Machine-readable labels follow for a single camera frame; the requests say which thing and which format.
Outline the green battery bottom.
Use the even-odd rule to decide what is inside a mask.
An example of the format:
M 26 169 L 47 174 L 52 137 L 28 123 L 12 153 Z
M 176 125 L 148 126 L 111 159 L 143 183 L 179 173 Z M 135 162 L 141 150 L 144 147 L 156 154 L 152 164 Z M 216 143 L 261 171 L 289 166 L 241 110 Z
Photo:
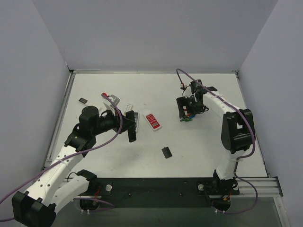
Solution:
M 180 122 L 190 122 L 192 119 L 186 118 L 186 119 L 181 119 Z

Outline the black battery cover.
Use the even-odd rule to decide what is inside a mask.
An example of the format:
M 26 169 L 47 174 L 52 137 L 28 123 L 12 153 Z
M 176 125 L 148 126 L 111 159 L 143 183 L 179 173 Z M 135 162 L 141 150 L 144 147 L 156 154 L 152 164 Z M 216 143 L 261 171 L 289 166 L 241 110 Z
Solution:
M 164 148 L 162 148 L 161 150 L 162 150 L 163 155 L 164 155 L 164 157 L 165 157 L 166 159 L 172 157 L 172 153 L 171 153 L 169 147 L 164 147 Z

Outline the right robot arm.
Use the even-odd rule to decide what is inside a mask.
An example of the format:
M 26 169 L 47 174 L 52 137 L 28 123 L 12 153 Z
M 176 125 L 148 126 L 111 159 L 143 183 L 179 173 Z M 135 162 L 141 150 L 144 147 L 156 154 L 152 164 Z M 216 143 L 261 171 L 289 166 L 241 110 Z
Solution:
M 235 178 L 238 161 L 251 146 L 255 148 L 255 130 L 252 111 L 232 105 L 221 97 L 214 87 L 201 87 L 201 80 L 192 81 L 190 95 L 176 99 L 181 122 L 190 121 L 197 114 L 211 110 L 222 118 L 221 142 L 225 152 L 214 178 L 219 182 Z

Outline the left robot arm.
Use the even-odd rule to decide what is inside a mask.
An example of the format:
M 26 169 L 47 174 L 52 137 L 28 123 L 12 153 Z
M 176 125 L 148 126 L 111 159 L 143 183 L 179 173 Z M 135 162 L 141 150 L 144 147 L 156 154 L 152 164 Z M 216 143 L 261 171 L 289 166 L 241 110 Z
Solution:
M 96 144 L 96 136 L 109 130 L 127 131 L 129 142 L 136 141 L 134 112 L 106 110 L 105 116 L 101 116 L 96 107 L 85 107 L 49 169 L 24 193 L 16 192 L 12 197 L 14 219 L 27 227 L 49 227 L 59 211 L 75 197 L 81 193 L 93 194 L 97 190 L 97 176 L 89 171 L 81 170 L 64 186 L 61 183 L 86 156 L 86 150 Z

